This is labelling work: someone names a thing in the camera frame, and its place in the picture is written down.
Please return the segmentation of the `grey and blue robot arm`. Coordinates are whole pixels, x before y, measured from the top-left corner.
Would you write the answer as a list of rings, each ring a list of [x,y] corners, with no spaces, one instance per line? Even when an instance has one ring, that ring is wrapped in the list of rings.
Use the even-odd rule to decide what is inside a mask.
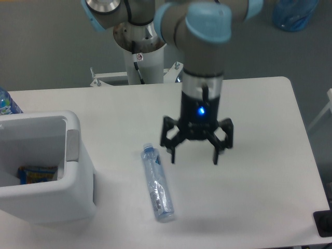
[[[176,47],[184,54],[181,112],[178,120],[164,117],[160,145],[174,156],[185,140],[208,140],[214,162],[233,147],[231,119],[218,120],[224,77],[223,45],[231,38],[234,22],[257,15],[263,1],[82,1],[97,31],[113,29],[118,46],[128,54],[129,80],[147,83],[156,74],[163,78],[161,61],[149,55]]]

